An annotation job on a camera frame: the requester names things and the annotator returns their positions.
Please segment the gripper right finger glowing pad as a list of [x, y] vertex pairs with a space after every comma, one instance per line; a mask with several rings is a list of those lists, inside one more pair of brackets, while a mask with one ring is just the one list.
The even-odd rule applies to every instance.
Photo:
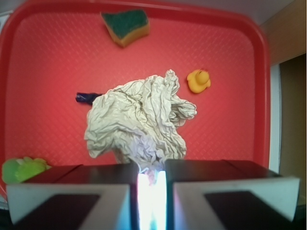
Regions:
[[298, 230], [300, 180], [252, 161], [167, 160], [169, 230]]

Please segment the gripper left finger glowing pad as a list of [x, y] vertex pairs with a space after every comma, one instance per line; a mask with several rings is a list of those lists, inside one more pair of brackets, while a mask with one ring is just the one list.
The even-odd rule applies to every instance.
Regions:
[[137, 230], [135, 163], [57, 166], [6, 187], [14, 230]]

